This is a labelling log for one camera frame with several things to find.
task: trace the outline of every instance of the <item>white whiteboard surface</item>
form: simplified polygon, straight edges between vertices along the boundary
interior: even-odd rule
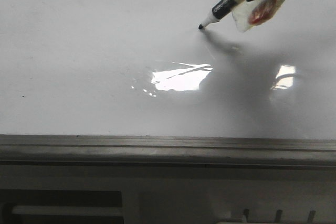
[[[334,138],[336,0],[218,1],[0,0],[0,134]]]

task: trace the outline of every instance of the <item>dark slot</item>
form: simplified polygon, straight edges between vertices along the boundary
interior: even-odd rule
[[[248,221],[248,215],[249,215],[249,213],[250,213],[249,209],[244,209],[243,215],[246,217],[246,221]]]
[[[30,206],[122,207],[120,191],[0,190],[0,202]]]
[[[123,224],[123,217],[95,216],[22,216],[22,224]]]
[[[277,213],[275,214],[274,223],[280,223],[281,216],[282,216],[282,210],[278,210]]]
[[[13,215],[12,210],[16,206],[16,204],[6,203],[2,206],[2,221],[3,224],[22,224],[21,216]]]
[[[312,210],[309,212],[307,223],[313,223],[316,211]]]

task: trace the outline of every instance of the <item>gray frame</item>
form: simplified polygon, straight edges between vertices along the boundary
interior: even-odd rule
[[[336,166],[333,140],[0,135],[2,162]]]

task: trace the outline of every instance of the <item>clear plastic wrapper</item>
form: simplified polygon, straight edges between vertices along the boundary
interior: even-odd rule
[[[237,28],[245,32],[272,19],[285,0],[244,1],[232,9]]]

